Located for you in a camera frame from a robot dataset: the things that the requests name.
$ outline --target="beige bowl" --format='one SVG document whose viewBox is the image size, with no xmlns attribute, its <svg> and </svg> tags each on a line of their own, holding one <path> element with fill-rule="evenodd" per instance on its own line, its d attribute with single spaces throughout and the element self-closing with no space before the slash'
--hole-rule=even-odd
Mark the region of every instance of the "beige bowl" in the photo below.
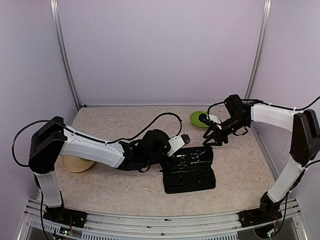
<svg viewBox="0 0 320 240">
<path fill-rule="evenodd" d="M 62 167 L 71 173 L 82 173 L 95 164 L 94 161 L 86 160 L 76 156 L 63 156 L 61 158 Z"/>
</svg>

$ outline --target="beige table surface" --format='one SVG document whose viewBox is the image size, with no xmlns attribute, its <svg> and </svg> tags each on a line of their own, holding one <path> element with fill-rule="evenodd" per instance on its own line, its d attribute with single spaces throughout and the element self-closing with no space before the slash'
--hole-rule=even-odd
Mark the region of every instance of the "beige table surface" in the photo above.
<svg viewBox="0 0 320 240">
<path fill-rule="evenodd" d="M 111 141 L 138 133 L 158 114 L 172 112 L 183 120 L 182 133 L 189 134 L 187 147 L 201 146 L 203 128 L 190 122 L 200 106 L 129 106 L 81 108 L 72 126 L 84 133 Z M 222 121 L 229 117 L 224 107 L 211 112 Z M 169 136 L 178 132 L 173 116 L 162 116 L 151 127 Z M 260 197 L 273 178 L 252 131 L 229 136 L 229 144 L 213 147 L 212 168 L 216 188 L 197 192 L 166 194 L 161 167 L 146 173 L 120 171 L 101 163 L 83 173 L 65 171 L 60 157 L 55 165 L 66 207 L 111 214 L 142 216 L 183 216 L 235 211 L 259 206 Z"/>
</svg>

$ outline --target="wall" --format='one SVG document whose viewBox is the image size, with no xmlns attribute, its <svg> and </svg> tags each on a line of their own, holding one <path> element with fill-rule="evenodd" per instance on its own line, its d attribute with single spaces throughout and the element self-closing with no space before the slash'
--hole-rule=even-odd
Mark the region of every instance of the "wall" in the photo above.
<svg viewBox="0 0 320 240">
<path fill-rule="evenodd" d="M 53 25 L 50 2 L 0 1 L 0 239 L 15 236 L 27 201 L 37 188 L 32 172 L 11 155 L 23 126 L 55 115 L 70 123 L 76 115 Z M 28 162 L 31 134 L 17 141 L 18 159 Z"/>
<path fill-rule="evenodd" d="M 63 0 L 65 46 L 86 105 L 209 105 L 244 97 L 261 0 Z"/>
<path fill-rule="evenodd" d="M 319 13 L 320 1 L 272 1 L 253 98 L 301 108 L 320 95 Z M 311 108 L 320 120 L 320 102 Z M 289 157 L 291 134 L 263 124 L 255 129 L 280 173 Z M 312 240 L 320 234 L 319 171 L 320 164 L 310 167 L 295 191 Z"/>
</svg>

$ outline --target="black pouch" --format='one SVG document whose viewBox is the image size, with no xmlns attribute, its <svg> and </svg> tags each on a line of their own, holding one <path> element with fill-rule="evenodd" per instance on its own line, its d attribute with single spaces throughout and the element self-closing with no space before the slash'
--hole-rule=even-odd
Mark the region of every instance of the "black pouch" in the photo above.
<svg viewBox="0 0 320 240">
<path fill-rule="evenodd" d="M 167 194 L 214 189 L 216 178 L 211 168 L 211 146 L 184 147 L 161 161 L 164 191 Z"/>
</svg>

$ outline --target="green plate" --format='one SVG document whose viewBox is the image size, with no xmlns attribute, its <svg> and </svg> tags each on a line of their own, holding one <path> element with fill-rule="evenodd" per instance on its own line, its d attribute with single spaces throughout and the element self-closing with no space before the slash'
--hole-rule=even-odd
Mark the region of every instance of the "green plate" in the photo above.
<svg viewBox="0 0 320 240">
<path fill-rule="evenodd" d="M 199 121 L 200 114 L 207 114 L 206 111 L 195 111 L 190 116 L 190 121 L 192 124 L 196 125 L 199 128 L 208 128 L 209 126 Z"/>
</svg>

